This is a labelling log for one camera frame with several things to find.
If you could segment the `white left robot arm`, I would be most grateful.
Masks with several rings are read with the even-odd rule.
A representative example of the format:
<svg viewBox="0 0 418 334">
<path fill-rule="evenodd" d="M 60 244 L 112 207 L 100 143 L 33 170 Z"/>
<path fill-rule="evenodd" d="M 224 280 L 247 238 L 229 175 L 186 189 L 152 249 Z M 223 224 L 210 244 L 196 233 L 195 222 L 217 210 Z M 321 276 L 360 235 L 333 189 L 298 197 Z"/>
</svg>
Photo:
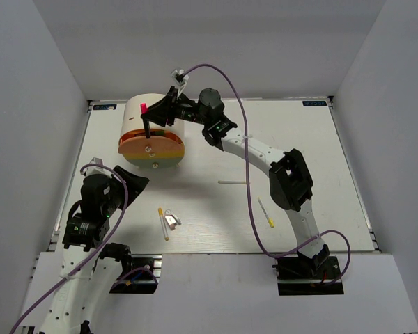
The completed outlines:
<svg viewBox="0 0 418 334">
<path fill-rule="evenodd" d="M 99 160 L 81 167 L 80 199 L 70 209 L 63 234 L 60 283 L 41 333 L 92 333 L 98 313 L 117 277 L 132 273 L 129 246 L 111 243 L 117 227 L 109 219 L 125 213 L 149 183 Z"/>
</svg>

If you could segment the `white pen yellow cap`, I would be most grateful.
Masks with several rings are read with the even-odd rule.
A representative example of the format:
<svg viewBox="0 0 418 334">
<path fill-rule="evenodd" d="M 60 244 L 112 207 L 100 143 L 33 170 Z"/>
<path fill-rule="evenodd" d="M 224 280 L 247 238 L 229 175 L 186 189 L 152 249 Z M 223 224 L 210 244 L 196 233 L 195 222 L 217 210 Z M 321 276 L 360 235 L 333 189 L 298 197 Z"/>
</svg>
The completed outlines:
<svg viewBox="0 0 418 334">
<path fill-rule="evenodd" d="M 237 184 L 237 185 L 246 185 L 245 181 L 234 181 L 234 180 L 219 180 L 218 184 Z"/>
</svg>

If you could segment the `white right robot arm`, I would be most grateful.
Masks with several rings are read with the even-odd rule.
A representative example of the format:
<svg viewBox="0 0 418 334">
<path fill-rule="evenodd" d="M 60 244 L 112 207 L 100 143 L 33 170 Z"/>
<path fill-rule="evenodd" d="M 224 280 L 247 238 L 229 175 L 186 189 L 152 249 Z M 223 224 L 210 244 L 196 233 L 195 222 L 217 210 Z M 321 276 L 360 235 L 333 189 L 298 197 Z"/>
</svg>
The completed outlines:
<svg viewBox="0 0 418 334">
<path fill-rule="evenodd" d="M 302 272 L 311 278 L 324 272 L 330 251 L 314 218 L 314 183 L 299 150 L 284 152 L 246 136 L 225 115 L 221 96 L 212 88 L 202 90 L 198 100 L 192 101 L 170 87 L 158 102 L 141 108 L 141 117 L 162 127 L 172 126 L 176 120 L 201 124 L 209 145 L 241 157 L 264 172 L 269 179 L 271 199 L 286 212 L 291 223 Z"/>
</svg>

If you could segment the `green highlighter marker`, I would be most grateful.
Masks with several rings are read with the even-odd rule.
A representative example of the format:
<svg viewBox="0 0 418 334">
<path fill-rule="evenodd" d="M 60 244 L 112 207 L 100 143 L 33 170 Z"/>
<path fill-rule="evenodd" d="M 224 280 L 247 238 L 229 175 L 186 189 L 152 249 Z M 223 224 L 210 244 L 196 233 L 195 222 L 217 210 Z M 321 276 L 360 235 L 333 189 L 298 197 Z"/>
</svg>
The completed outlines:
<svg viewBox="0 0 418 334">
<path fill-rule="evenodd" d="M 153 135 L 153 136 L 165 136 L 165 132 L 164 132 L 164 131 L 162 131 L 162 130 L 159 130 L 159 131 L 153 131 L 153 132 L 152 132 L 152 135 Z"/>
</svg>

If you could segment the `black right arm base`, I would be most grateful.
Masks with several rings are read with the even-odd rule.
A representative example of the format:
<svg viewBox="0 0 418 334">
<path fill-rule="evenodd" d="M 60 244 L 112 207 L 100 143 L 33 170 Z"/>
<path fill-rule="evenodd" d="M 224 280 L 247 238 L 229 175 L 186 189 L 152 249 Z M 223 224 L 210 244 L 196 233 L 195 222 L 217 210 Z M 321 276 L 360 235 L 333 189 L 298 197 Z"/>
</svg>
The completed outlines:
<svg viewBox="0 0 418 334">
<path fill-rule="evenodd" d="M 316 273 L 310 272 L 298 257 L 285 257 L 272 265 L 277 276 L 280 296 L 332 296 L 343 295 L 341 273 L 336 256 L 329 256 Z"/>
</svg>

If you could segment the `pink highlighter marker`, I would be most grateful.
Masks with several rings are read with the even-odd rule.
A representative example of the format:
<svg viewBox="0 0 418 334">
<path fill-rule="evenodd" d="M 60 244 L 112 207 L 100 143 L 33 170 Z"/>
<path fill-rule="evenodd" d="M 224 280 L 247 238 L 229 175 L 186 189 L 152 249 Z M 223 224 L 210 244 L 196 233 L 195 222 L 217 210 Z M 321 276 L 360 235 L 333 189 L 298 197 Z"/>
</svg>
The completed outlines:
<svg viewBox="0 0 418 334">
<path fill-rule="evenodd" d="M 146 105 L 146 103 L 141 103 L 140 104 L 140 109 L 141 109 L 141 119 L 143 122 L 143 126 L 144 126 L 144 133 L 146 138 L 150 138 L 151 137 L 151 132 L 150 132 L 150 125 L 149 125 L 149 121 L 144 118 L 144 114 L 147 113 L 148 111 L 148 107 Z"/>
</svg>

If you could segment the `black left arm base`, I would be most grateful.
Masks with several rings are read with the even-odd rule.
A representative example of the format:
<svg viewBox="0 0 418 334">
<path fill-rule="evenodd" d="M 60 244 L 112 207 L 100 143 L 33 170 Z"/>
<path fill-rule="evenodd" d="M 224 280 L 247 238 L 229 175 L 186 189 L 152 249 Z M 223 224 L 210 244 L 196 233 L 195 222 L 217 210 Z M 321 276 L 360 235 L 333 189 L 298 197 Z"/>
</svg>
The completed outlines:
<svg viewBox="0 0 418 334">
<path fill-rule="evenodd" d="M 110 294 L 154 294 L 160 281 L 162 255 L 132 255 Z"/>
</svg>

